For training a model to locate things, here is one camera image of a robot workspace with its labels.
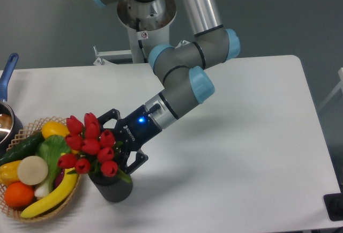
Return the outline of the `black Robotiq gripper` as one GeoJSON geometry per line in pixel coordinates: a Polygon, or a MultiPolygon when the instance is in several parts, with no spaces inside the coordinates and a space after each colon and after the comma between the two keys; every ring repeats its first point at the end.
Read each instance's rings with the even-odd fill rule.
{"type": "Polygon", "coordinates": [[[139,149],[162,131],[150,114],[146,106],[141,105],[124,118],[121,118],[120,111],[114,108],[97,118],[101,133],[109,130],[116,140],[123,143],[120,163],[127,163],[130,153],[136,152],[135,160],[124,169],[127,175],[132,174],[148,161],[148,156],[139,149]],[[104,125],[112,119],[116,121],[114,128],[105,128],[104,125]]]}

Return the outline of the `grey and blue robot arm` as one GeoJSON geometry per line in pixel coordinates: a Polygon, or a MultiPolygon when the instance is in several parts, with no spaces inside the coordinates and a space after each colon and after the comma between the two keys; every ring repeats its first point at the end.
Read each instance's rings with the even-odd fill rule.
{"type": "Polygon", "coordinates": [[[205,70],[240,53],[236,33],[223,27],[215,0],[184,0],[195,40],[175,48],[169,26],[176,16],[174,0],[94,0],[99,6],[117,4],[117,15],[127,28],[132,60],[148,63],[163,90],[125,118],[113,109],[101,124],[115,119],[113,133],[124,143],[119,167],[130,174],[147,156],[143,144],[202,104],[215,91],[205,70]]]}

